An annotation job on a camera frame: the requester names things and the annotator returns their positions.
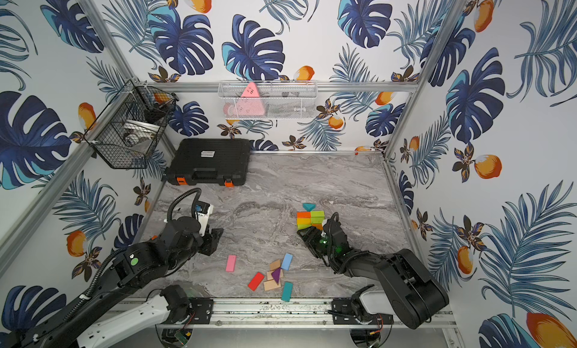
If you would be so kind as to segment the purple triangle block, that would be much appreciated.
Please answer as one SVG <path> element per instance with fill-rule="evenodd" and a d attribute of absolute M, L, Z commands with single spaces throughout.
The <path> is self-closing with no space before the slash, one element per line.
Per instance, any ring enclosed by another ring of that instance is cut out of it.
<path fill-rule="evenodd" d="M 270 277 L 275 283 L 279 283 L 282 276 L 282 268 L 277 268 L 270 273 Z"/>

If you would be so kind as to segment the light blue block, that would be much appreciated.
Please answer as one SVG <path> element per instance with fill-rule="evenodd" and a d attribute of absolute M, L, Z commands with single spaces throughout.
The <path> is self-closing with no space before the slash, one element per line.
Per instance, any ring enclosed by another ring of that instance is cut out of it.
<path fill-rule="evenodd" d="M 284 271 L 288 271 L 290 269 L 291 263 L 293 260 L 293 255 L 290 253 L 286 253 L 283 257 L 281 268 Z"/>

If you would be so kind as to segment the pink block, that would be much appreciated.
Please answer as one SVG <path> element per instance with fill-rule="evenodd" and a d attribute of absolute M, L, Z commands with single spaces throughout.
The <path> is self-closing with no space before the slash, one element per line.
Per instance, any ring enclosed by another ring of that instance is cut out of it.
<path fill-rule="evenodd" d="M 235 271 L 236 262 L 237 262 L 237 256 L 230 255 L 226 262 L 225 271 L 228 273 L 233 273 Z"/>

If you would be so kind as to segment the pink triangle sign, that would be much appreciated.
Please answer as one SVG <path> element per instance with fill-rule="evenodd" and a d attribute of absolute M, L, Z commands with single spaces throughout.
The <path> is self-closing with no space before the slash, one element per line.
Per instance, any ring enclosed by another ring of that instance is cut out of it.
<path fill-rule="evenodd" d="M 235 116 L 264 116 L 265 107 L 258 91 L 258 86 L 250 82 L 234 103 Z"/>

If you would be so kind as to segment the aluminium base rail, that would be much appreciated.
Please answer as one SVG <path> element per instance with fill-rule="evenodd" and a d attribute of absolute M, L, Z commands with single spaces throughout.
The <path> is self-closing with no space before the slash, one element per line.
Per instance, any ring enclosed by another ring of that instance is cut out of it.
<path fill-rule="evenodd" d="M 192 300 L 192 322 L 160 325 L 162 328 L 296 328 L 371 329 L 407 328 L 397 316 L 381 321 L 376 315 L 370 324 L 345 317 L 350 303 L 345 298 L 214 298 Z"/>

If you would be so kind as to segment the red block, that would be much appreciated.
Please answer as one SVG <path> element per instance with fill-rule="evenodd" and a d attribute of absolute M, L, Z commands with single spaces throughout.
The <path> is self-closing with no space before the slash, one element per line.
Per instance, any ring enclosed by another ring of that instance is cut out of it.
<path fill-rule="evenodd" d="M 252 278 L 252 280 L 249 282 L 248 288 L 255 292 L 264 279 L 265 279 L 264 274 L 261 272 L 257 272 Z"/>

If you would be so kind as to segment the black tool case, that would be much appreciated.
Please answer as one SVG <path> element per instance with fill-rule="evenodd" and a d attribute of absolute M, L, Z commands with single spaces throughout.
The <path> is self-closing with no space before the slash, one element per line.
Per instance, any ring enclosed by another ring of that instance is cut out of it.
<path fill-rule="evenodd" d="M 250 153 L 251 143 L 246 139 L 184 139 L 162 180 L 175 186 L 242 186 L 246 183 Z"/>

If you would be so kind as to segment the natural wood block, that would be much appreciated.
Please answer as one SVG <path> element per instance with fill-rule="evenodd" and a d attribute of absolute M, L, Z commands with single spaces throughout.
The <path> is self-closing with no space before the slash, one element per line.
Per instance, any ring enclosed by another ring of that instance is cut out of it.
<path fill-rule="evenodd" d="M 267 280 L 263 283 L 265 291 L 271 291 L 274 289 L 279 289 L 281 287 L 280 282 L 276 282 L 275 280 Z"/>

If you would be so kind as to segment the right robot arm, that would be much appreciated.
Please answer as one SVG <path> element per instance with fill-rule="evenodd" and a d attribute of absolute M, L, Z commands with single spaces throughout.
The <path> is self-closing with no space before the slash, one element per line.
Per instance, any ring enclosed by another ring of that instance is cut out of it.
<path fill-rule="evenodd" d="M 446 290 L 412 250 L 377 254 L 353 248 L 337 213 L 322 229 L 308 226 L 299 229 L 298 236 L 335 274 L 379 282 L 391 314 L 408 328 L 418 328 L 449 305 Z"/>

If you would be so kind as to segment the teal block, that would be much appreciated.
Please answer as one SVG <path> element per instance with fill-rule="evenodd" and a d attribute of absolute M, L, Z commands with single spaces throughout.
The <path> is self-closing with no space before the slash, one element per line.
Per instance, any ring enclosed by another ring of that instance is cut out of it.
<path fill-rule="evenodd" d="M 293 283 L 285 282 L 283 286 L 281 300 L 285 302 L 290 302 L 293 292 Z"/>
<path fill-rule="evenodd" d="M 302 206 L 306 212 L 311 212 L 311 211 L 314 211 L 316 209 L 316 204 L 312 204 L 312 203 L 303 203 Z"/>

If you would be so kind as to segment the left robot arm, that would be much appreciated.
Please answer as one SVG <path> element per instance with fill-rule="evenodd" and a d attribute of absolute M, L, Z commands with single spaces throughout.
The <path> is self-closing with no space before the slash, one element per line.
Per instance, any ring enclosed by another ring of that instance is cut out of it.
<path fill-rule="evenodd" d="M 2 311 L 3 347 L 106 347 L 151 325 L 182 322 L 191 315 L 189 297 L 168 286 L 140 307 L 102 321 L 125 298 L 181 269 L 193 256 L 216 251 L 222 229 L 209 231 L 211 206 L 201 189 L 178 196 L 168 207 L 159 237 L 112 252 L 87 289 L 67 301 L 55 289 L 13 288 Z"/>

